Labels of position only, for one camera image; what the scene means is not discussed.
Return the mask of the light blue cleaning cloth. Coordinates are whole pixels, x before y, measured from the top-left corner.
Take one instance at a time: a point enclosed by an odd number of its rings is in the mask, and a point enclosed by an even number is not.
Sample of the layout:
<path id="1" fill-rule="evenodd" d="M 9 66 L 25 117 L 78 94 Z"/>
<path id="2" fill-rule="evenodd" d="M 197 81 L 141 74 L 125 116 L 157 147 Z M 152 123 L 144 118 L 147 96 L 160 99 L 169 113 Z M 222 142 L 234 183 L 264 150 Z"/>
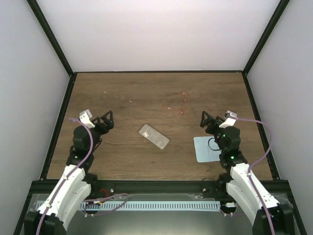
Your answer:
<path id="1" fill-rule="evenodd" d="M 218 162 L 220 149 L 213 136 L 194 137 L 194 147 L 198 163 Z"/>

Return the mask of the grey glasses case green inside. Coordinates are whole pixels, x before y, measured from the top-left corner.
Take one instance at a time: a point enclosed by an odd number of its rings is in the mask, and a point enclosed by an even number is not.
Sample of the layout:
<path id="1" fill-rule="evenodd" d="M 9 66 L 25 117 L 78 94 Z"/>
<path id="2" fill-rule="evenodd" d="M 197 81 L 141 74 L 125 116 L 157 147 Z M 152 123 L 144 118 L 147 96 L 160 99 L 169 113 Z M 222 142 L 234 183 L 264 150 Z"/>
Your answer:
<path id="1" fill-rule="evenodd" d="M 160 149 L 164 149 L 170 142 L 167 137 L 147 124 L 139 130 L 139 134 Z"/>

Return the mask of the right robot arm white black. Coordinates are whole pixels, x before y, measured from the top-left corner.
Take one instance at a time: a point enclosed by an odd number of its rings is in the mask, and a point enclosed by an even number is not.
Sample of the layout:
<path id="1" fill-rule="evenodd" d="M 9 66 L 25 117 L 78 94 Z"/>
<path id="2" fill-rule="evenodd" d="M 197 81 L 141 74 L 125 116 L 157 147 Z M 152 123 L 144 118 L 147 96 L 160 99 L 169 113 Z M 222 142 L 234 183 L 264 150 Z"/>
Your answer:
<path id="1" fill-rule="evenodd" d="M 238 117 L 227 111 L 224 118 L 201 114 L 200 126 L 213 136 L 218 146 L 222 168 L 217 191 L 222 197 L 231 196 L 252 224 L 254 235 L 293 235 L 295 225 L 292 208 L 271 195 L 252 171 L 240 150 Z"/>

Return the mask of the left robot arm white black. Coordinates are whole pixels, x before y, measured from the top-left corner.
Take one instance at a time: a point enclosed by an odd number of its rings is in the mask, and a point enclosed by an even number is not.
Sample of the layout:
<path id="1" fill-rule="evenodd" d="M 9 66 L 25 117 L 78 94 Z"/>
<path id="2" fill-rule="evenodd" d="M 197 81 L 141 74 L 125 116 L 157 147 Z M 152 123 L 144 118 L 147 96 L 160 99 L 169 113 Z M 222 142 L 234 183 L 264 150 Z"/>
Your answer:
<path id="1" fill-rule="evenodd" d="M 36 211 L 26 214 L 23 222 L 26 235 L 65 235 L 83 200 L 100 192 L 97 176 L 88 170 L 101 137 L 114 127 L 113 112 L 93 118 L 90 110 L 85 110 L 70 121 L 79 125 L 73 131 L 66 166 L 48 198 Z"/>

